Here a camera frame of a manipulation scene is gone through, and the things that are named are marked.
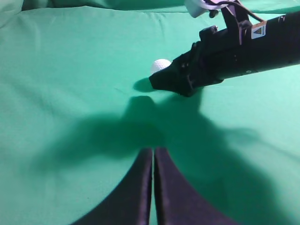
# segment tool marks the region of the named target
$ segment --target green fabric backdrop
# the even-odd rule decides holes
[[[299,66],[192,98],[146,92],[136,83],[154,60],[186,52],[223,18],[21,4],[0,5],[1,224],[71,223],[112,191],[141,147],[158,145],[237,221],[300,224]]]

